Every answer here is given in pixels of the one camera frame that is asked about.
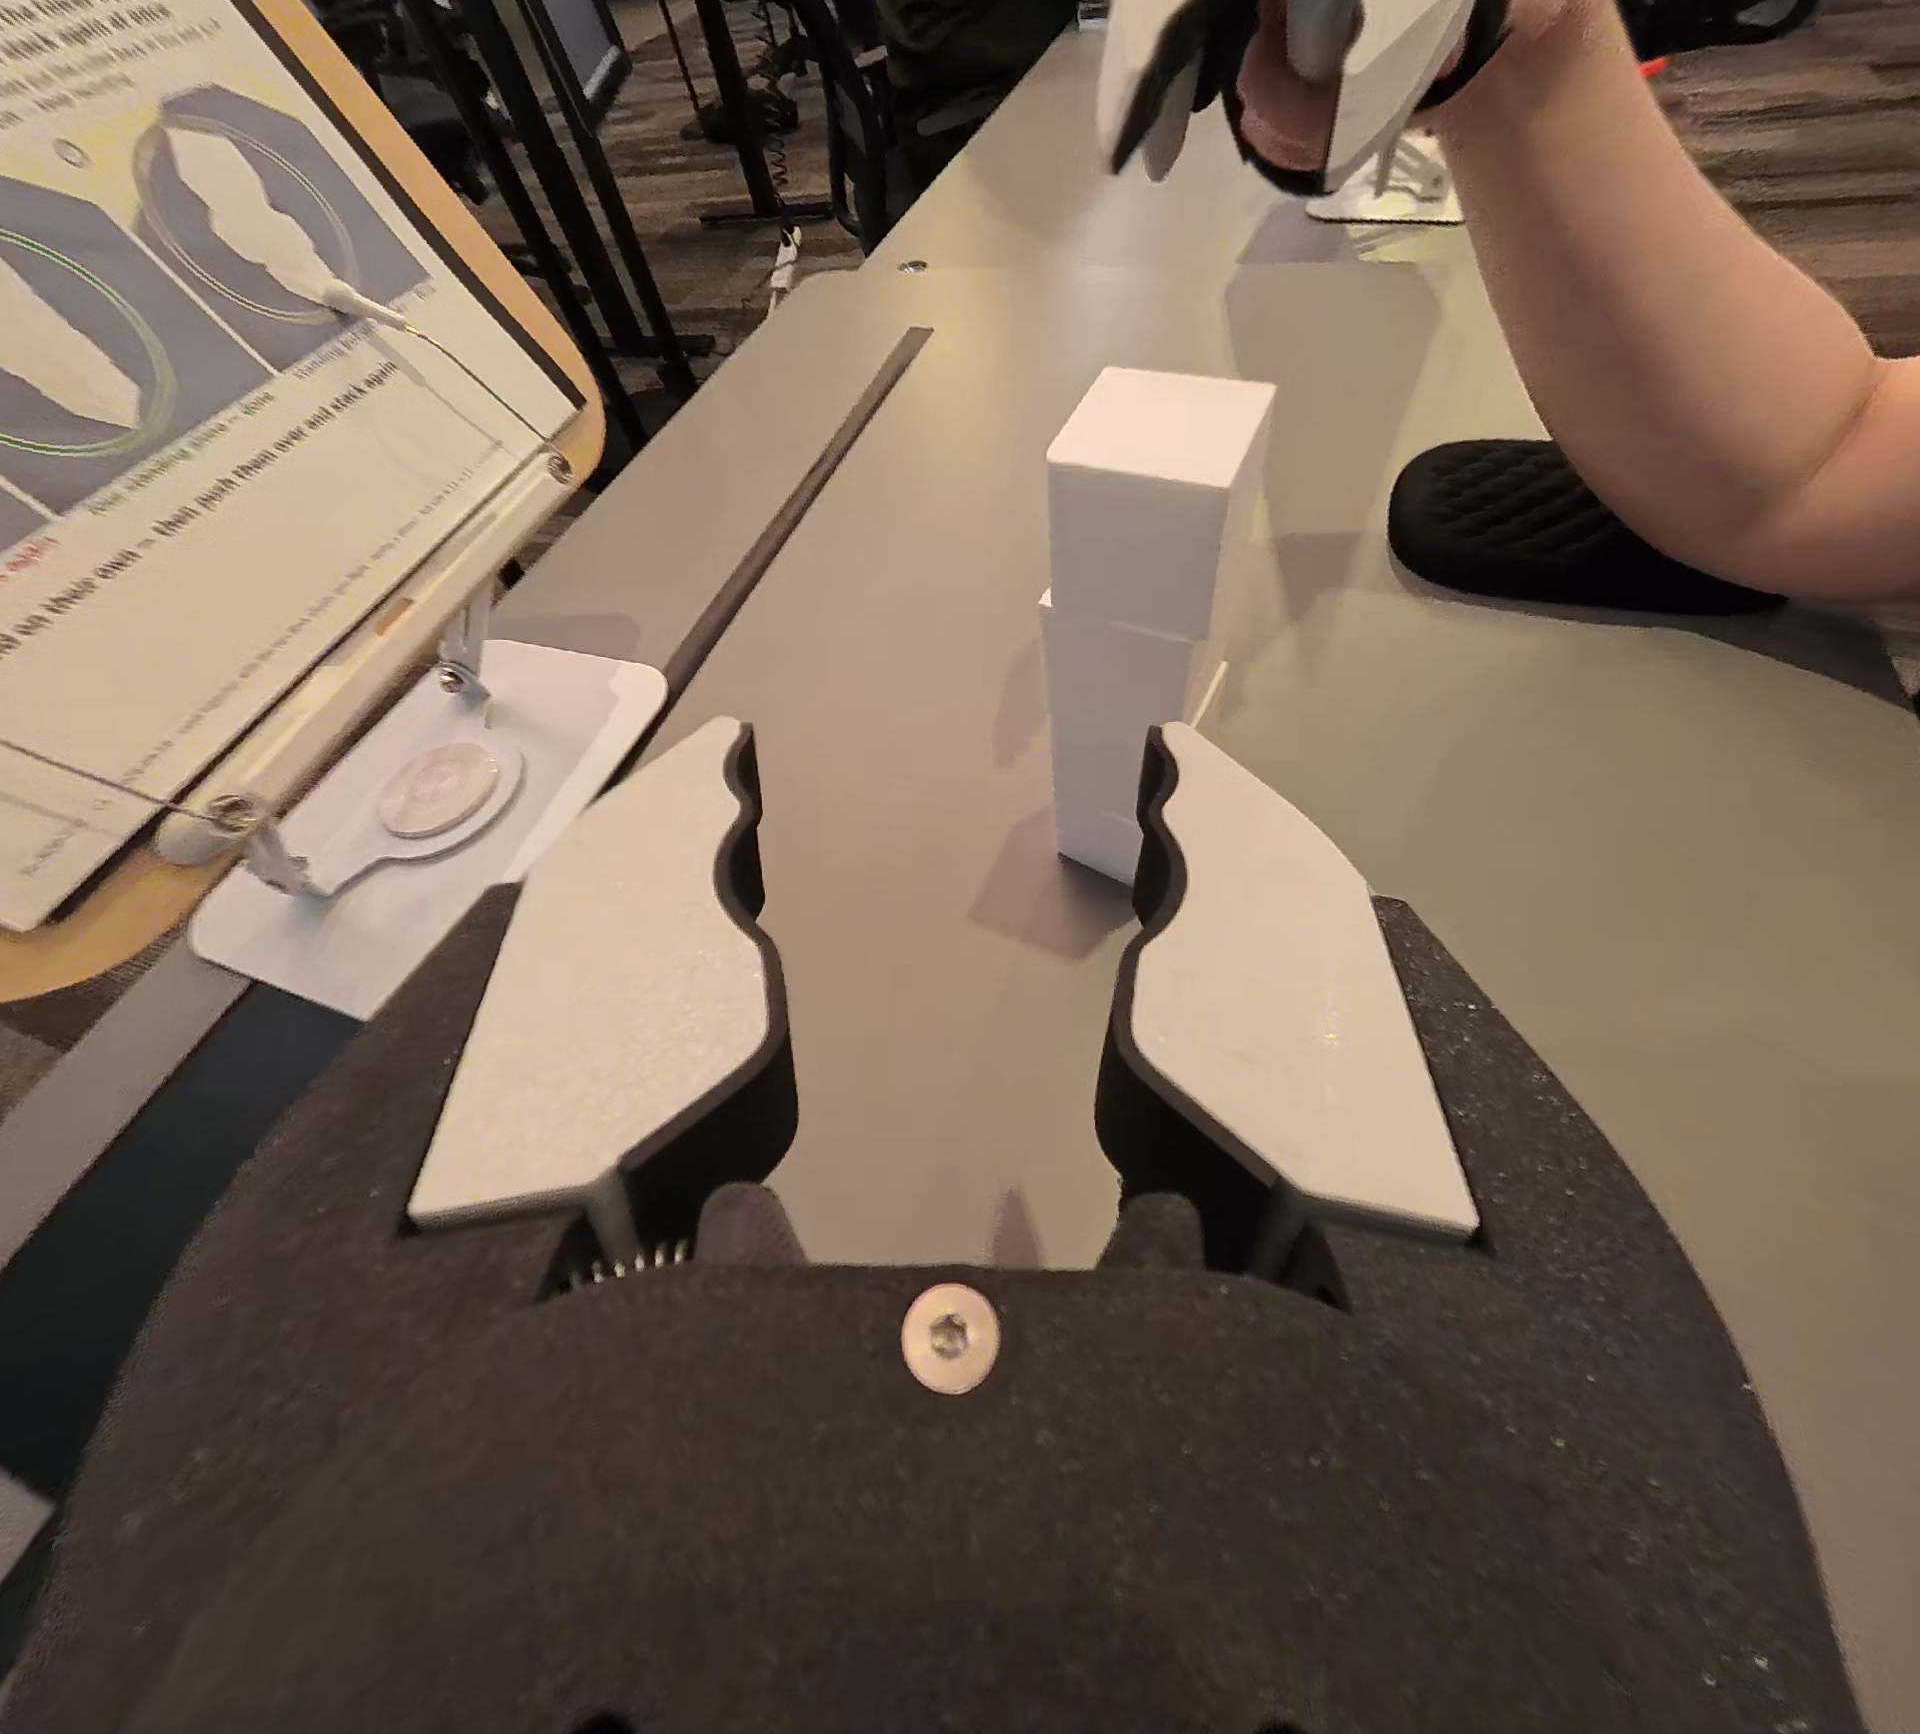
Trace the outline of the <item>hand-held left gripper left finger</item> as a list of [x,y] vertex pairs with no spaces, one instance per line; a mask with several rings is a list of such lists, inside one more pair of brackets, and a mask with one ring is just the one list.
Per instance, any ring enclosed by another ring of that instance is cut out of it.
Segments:
[[711,1193],[794,1143],[798,1070],[762,928],[756,732],[722,716],[530,868],[406,1203],[421,1232],[582,1221],[672,1258]]

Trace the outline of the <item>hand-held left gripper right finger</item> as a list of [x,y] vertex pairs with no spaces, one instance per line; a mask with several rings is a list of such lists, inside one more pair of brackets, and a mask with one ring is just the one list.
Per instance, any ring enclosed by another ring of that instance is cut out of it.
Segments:
[[1149,730],[1137,933],[1094,1130],[1123,1202],[1176,1198],[1203,1263],[1332,1278],[1332,1233],[1464,1250],[1480,1209],[1376,898],[1213,738]]

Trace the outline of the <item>person's right forearm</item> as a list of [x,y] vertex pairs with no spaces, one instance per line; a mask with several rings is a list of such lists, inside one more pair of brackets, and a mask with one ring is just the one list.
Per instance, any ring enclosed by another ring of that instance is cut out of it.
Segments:
[[1509,0],[1430,124],[1534,410],[1620,522],[1751,590],[1916,605],[1916,357],[1701,173],[1616,0]]

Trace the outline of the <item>person's right hand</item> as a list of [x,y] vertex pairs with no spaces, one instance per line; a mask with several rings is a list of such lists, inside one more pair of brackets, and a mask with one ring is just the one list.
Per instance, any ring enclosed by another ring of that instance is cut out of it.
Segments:
[[1311,78],[1288,33],[1288,0],[1259,0],[1236,75],[1241,136],[1261,162],[1283,173],[1319,173],[1332,137],[1336,79]]

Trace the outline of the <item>black mesh wrist rest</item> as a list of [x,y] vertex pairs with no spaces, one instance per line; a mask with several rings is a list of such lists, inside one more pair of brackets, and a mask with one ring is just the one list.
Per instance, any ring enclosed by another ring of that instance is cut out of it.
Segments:
[[1784,594],[1649,543],[1545,439],[1420,451],[1387,501],[1387,543],[1404,572],[1482,599],[1636,617],[1744,617],[1787,605]]

